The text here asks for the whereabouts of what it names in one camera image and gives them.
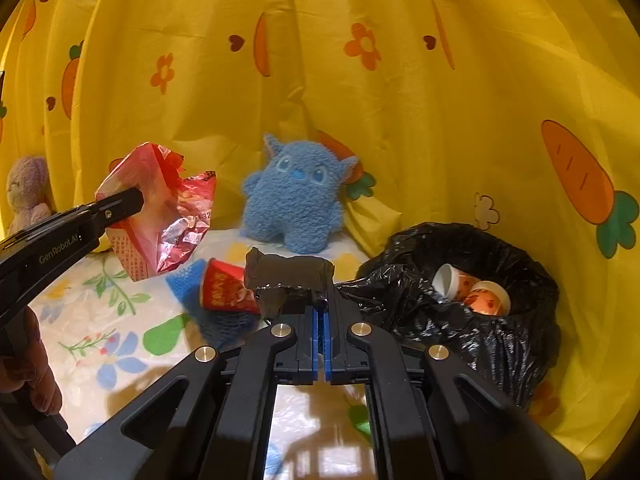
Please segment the person's left hand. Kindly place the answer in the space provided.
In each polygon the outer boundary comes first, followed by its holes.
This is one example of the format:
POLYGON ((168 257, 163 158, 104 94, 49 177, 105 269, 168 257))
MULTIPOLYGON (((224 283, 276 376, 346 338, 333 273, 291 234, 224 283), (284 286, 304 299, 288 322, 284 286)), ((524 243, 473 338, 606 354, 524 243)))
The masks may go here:
POLYGON ((49 365, 38 318, 30 307, 24 309, 23 318, 27 346, 18 356, 1 357, 1 392, 10 393, 27 386, 34 408, 47 415, 56 415, 62 408, 62 392, 49 365))

